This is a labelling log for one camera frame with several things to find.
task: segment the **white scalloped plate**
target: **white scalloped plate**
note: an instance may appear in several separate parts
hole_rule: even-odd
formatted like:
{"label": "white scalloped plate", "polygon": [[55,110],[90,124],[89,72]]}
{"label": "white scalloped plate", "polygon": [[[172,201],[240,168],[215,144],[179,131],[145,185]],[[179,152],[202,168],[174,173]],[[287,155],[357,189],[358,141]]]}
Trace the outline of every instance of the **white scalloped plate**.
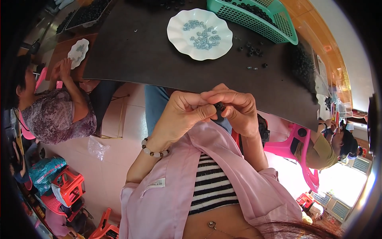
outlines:
{"label": "white scalloped plate", "polygon": [[[203,21],[207,27],[214,27],[222,39],[218,46],[213,46],[210,50],[201,50],[194,47],[191,36],[197,37],[196,33],[202,28],[195,28],[190,31],[183,31],[183,26],[189,20]],[[175,48],[183,54],[189,55],[194,60],[217,59],[225,55],[232,47],[232,31],[227,23],[218,18],[213,12],[195,8],[192,10],[182,10],[177,15],[170,18],[167,26],[167,36]]]}
{"label": "white scalloped plate", "polygon": [[68,52],[68,58],[72,59],[71,69],[73,70],[81,64],[85,59],[85,55],[89,50],[89,41],[85,38],[78,40]]}

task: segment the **black and white striped top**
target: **black and white striped top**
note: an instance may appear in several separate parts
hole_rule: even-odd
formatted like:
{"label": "black and white striped top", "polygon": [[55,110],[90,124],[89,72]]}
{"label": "black and white striped top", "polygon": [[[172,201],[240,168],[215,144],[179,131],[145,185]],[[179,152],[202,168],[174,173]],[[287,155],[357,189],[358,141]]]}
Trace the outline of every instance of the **black and white striped top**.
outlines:
{"label": "black and white striped top", "polygon": [[238,203],[236,193],[223,170],[215,160],[202,153],[197,166],[194,196],[188,215]]}

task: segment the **black table top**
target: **black table top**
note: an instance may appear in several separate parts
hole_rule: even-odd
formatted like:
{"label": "black table top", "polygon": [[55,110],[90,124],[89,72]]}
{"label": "black table top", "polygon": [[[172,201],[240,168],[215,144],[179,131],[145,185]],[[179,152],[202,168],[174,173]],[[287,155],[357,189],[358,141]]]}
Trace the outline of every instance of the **black table top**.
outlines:
{"label": "black table top", "polygon": [[[180,10],[206,9],[206,0],[186,1]],[[274,44],[256,32],[227,21],[234,36],[228,53],[216,60],[196,61],[176,50],[167,37],[167,24],[174,8],[148,8],[118,0],[89,51],[84,79],[117,80],[151,84],[191,92],[211,90],[225,83],[230,89],[252,93],[256,106],[267,112],[317,130],[317,110],[308,90],[296,82],[289,68],[290,43]],[[247,41],[263,57],[247,57],[237,51]]]}

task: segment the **bracelet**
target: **bracelet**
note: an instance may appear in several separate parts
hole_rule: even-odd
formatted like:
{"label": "bracelet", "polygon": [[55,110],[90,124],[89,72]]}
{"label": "bracelet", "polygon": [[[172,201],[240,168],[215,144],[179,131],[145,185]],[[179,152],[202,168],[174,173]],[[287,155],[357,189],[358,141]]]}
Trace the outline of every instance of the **bracelet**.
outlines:
{"label": "bracelet", "polygon": [[170,152],[169,150],[165,150],[165,151],[163,151],[161,153],[160,152],[151,152],[151,150],[149,150],[149,148],[146,147],[146,144],[147,144],[147,138],[144,138],[144,140],[142,140],[142,149],[143,149],[143,151],[146,154],[149,154],[150,156],[154,156],[155,158],[166,156]]}

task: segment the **teal basket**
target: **teal basket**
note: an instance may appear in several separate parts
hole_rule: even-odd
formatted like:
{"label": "teal basket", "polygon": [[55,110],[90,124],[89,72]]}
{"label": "teal basket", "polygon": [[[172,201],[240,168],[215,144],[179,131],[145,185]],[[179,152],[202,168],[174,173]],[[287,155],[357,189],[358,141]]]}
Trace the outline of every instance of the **teal basket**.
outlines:
{"label": "teal basket", "polygon": [[[235,2],[258,6],[265,12],[278,28],[255,14],[232,5]],[[230,3],[221,0],[207,0],[207,9],[218,17],[227,19],[249,28],[274,43],[290,42],[298,44],[296,30],[284,5],[278,0],[232,0]]]}

